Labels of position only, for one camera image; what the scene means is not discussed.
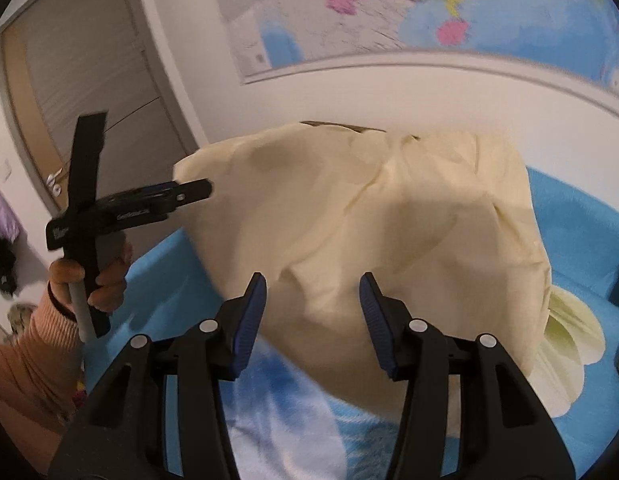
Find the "world map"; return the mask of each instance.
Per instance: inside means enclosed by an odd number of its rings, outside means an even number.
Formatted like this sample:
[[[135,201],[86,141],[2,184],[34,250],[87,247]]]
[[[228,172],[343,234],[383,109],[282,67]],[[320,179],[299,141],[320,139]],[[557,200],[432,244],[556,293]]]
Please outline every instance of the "world map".
[[[612,0],[218,0],[244,78],[320,59],[466,50],[567,70],[619,94]]]

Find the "wooden door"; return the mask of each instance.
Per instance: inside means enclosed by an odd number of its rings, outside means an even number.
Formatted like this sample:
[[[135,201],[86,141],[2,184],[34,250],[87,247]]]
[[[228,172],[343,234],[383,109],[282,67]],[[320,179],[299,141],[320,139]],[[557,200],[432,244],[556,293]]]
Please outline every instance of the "wooden door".
[[[166,110],[128,0],[35,0],[1,39],[19,133],[58,208],[67,206],[80,114],[108,111],[99,196],[171,179],[190,144]],[[173,228],[144,230],[147,240],[135,230],[136,248],[144,252]]]

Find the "logo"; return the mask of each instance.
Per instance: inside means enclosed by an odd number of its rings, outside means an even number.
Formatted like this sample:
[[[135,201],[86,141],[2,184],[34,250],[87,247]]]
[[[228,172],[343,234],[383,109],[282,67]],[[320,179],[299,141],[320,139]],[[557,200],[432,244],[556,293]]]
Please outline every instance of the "logo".
[[[60,240],[63,236],[65,236],[67,234],[67,231],[69,231],[69,227],[54,227],[52,233],[54,235],[54,238],[56,240]]]
[[[145,215],[149,213],[149,209],[141,209],[139,211],[130,211],[129,213],[123,213],[122,215],[116,216],[116,220],[126,220],[128,218],[134,218],[134,216]]]

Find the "pillow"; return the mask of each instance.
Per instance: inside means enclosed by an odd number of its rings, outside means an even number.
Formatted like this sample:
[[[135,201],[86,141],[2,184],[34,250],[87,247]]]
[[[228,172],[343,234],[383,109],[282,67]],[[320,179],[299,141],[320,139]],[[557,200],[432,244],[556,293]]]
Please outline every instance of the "pillow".
[[[550,266],[525,164],[502,137],[290,124],[205,146],[175,177],[214,182],[179,210],[214,286],[236,297],[262,272],[260,333],[334,396],[393,420],[402,410],[405,384],[379,367],[359,303],[367,271],[414,317],[492,333],[531,372]]]

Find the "human hand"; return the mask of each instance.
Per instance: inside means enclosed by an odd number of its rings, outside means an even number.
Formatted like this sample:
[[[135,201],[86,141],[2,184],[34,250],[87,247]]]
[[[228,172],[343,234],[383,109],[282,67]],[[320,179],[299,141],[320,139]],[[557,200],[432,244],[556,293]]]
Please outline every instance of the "human hand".
[[[100,288],[94,290],[87,303],[103,312],[113,312],[122,304],[127,282],[125,276],[131,266],[132,247],[125,241],[122,254],[116,258],[96,278],[96,284]],[[84,279],[84,269],[74,260],[60,258],[49,266],[49,285],[56,299],[66,306],[71,312],[69,287],[67,283],[80,282]]]

